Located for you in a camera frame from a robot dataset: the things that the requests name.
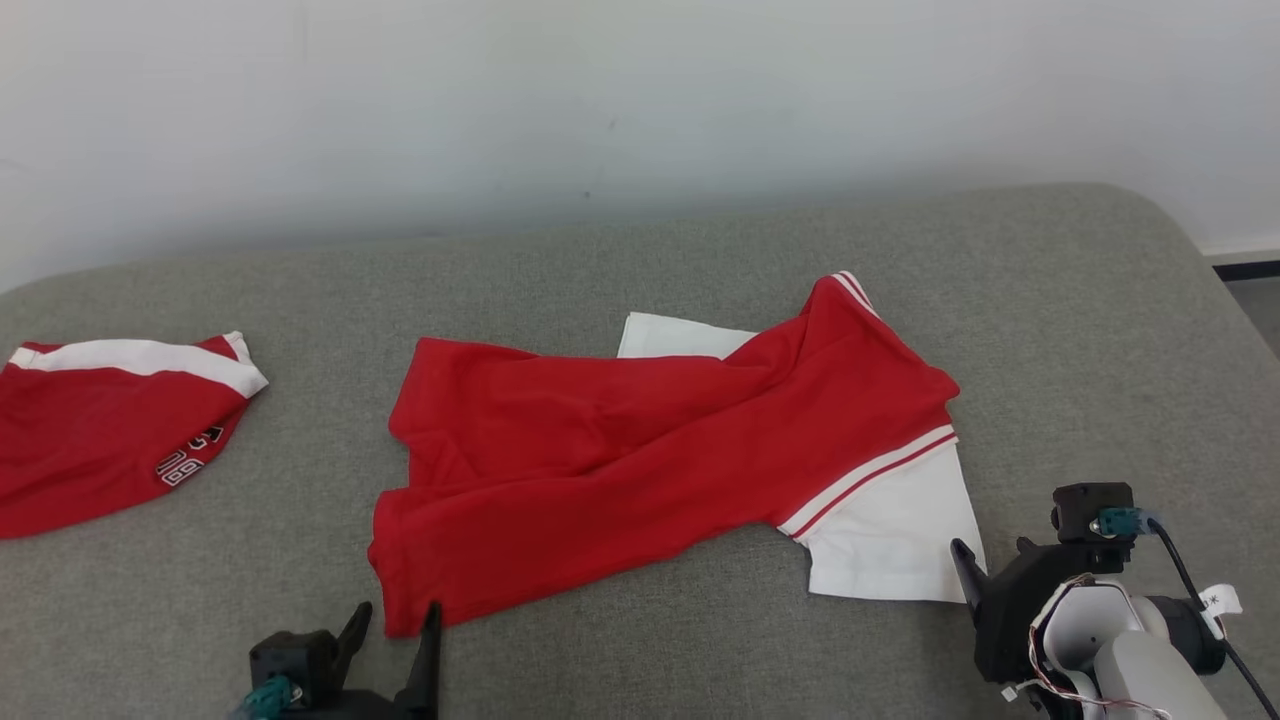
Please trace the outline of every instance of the white label tag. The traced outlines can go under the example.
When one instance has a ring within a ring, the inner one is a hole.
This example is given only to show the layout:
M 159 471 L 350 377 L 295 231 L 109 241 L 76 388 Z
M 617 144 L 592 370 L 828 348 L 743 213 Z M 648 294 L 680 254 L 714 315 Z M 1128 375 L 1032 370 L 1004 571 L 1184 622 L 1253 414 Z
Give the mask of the white label tag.
M 1244 609 L 1240 607 L 1240 596 L 1235 593 L 1234 587 L 1226 583 L 1201 591 L 1201 602 L 1204 603 L 1204 614 L 1210 618 L 1228 612 L 1233 615 L 1244 612 Z

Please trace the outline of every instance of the black cable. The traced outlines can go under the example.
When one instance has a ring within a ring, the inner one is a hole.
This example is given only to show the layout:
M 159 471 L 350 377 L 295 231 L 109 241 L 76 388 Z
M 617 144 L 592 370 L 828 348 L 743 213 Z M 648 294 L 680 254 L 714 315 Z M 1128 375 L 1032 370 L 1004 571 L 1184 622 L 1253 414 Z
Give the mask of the black cable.
M 1196 606 L 1203 612 L 1204 601 L 1199 598 L 1199 591 L 1196 589 L 1196 583 L 1192 582 L 1192 577 L 1187 573 L 1187 565 L 1183 565 L 1183 556 L 1178 555 L 1178 548 L 1174 547 L 1174 541 L 1169 537 L 1169 530 L 1166 530 L 1165 527 L 1161 525 L 1155 518 L 1147 518 L 1147 527 L 1156 530 L 1161 542 L 1165 543 L 1165 550 L 1169 551 L 1169 557 L 1174 561 L 1174 568 L 1178 569 L 1178 577 L 1183 579 L 1183 585 L 1192 596 L 1192 602 L 1194 602 Z M 1267 717 L 1271 720 L 1280 720 L 1280 715 L 1276 714 L 1275 706 L 1271 705 L 1271 698 L 1267 697 L 1267 693 L 1262 692 L 1262 685 L 1258 684 L 1253 673 L 1249 673 L 1249 667 L 1244 664 L 1244 660 L 1240 659 L 1240 653 L 1235 652 L 1235 648 L 1231 647 L 1231 643 L 1228 642 L 1225 637 L 1222 638 L 1222 647 L 1226 648 L 1226 656 L 1230 657 L 1231 662 L 1235 662 L 1235 666 L 1240 670 L 1240 675 L 1244 676 L 1244 682 L 1249 684 L 1251 689 L 1253 689 L 1253 694 L 1258 696 L 1258 702 L 1261 702 L 1262 708 L 1267 711 Z

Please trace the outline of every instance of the teal connector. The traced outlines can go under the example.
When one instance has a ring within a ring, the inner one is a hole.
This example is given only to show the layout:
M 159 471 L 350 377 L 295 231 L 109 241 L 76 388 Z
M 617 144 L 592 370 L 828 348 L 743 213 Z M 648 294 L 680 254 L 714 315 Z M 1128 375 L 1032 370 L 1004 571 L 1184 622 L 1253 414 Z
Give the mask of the teal connector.
M 1156 516 L 1140 507 L 1107 507 L 1098 512 L 1098 527 L 1091 529 L 1103 537 L 1149 536 L 1153 533 L 1147 527 L 1148 518 Z
M 229 719 L 234 720 L 276 720 L 293 705 L 301 694 L 284 675 L 276 675 L 253 692 L 244 696 L 244 702 L 232 712 Z

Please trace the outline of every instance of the white wall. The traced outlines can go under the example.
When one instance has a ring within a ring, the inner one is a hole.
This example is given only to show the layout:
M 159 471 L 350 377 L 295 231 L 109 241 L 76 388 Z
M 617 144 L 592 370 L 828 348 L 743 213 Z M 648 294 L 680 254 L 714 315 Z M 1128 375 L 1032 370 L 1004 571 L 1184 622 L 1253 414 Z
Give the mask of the white wall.
M 1275 0 L 0 0 L 0 290 L 1052 179 L 1280 250 Z

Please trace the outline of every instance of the gray fabric surface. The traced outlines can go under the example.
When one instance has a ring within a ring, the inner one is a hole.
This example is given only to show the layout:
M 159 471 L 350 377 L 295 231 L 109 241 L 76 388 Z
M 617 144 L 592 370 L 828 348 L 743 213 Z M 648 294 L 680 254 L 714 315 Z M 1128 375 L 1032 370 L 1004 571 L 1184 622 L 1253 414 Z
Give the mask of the gray fabric surface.
M 0 346 L 243 331 L 271 387 L 177 492 L 0 543 L 6 717 L 219 717 L 248 648 L 339 629 L 380 600 L 365 561 L 406 452 L 387 416 L 422 334 L 609 356 L 628 310 L 762 329 L 819 275 L 854 270 L 877 309 L 959 382 L 960 456 L 987 557 L 1050 541 L 1051 491 L 1126 480 L 1280 694 L 1280 363 L 1181 231 L 1103 186 L 998 190 L 521 237 L 141 264 L 0 296 Z M 809 596 L 808 559 L 745 528 L 448 632 L 447 717 L 1028 717 L 970 661 L 960 606 Z M 1178 594 L 1144 542 L 1124 575 Z M 379 633 L 351 684 L 394 692 L 415 643 Z M 1208 680 L 1258 716 L 1230 667 Z M 92 712 L 82 708 L 91 706 Z

